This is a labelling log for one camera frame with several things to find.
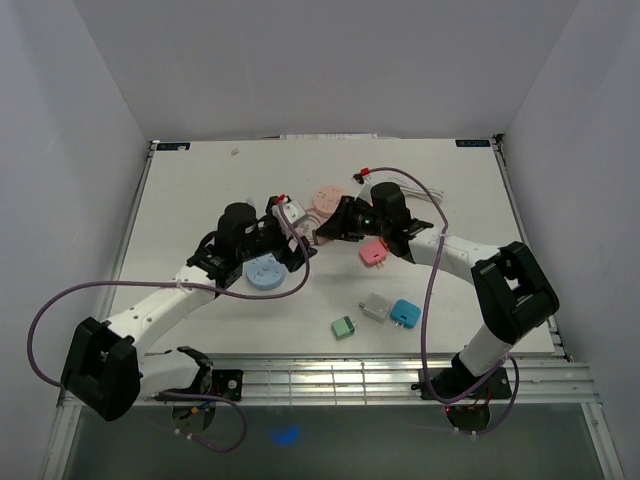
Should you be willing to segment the green charger plug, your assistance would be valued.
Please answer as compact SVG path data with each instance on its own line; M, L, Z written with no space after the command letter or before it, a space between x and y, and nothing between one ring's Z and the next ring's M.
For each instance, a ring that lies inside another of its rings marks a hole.
M349 316L343 316L331 323L331 330L335 339L340 341L355 334L356 324Z

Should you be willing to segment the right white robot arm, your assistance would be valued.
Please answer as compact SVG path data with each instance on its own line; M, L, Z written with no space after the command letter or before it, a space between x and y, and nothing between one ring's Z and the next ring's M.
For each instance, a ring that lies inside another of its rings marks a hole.
M444 271L471 284L483 324L436 376L423 371L418 389L426 399L454 403L474 397L514 346L559 309L559 299L531 250L522 242L479 244L412 216L400 187L383 182L371 199L344 196L318 229L320 237L357 242L381 238L389 251L411 264Z

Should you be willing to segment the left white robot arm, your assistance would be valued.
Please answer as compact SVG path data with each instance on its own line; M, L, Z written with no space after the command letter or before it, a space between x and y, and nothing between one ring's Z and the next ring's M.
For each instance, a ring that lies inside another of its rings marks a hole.
M309 266L316 251L295 230L305 216L287 196L270 198L262 217L245 202L226 206L169 282L125 311L76 327L62 386L106 421L123 416L141 392L144 355L192 312L228 293L245 263L271 254L290 272Z

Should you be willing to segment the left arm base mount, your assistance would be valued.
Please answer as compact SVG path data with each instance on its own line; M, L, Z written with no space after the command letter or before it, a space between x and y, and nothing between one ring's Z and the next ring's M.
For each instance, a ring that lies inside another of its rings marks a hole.
M216 396L232 401L242 397L244 372L240 369L200 368L186 387L167 388L158 392L158 401L200 399Z

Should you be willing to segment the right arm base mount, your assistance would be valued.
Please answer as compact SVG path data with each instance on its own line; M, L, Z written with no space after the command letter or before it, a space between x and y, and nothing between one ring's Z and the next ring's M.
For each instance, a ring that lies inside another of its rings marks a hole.
M474 377L456 354L451 366L444 368L430 379L433 391L438 397L452 403L465 393L464 399L508 400L513 396L506 369L494 365L485 374Z

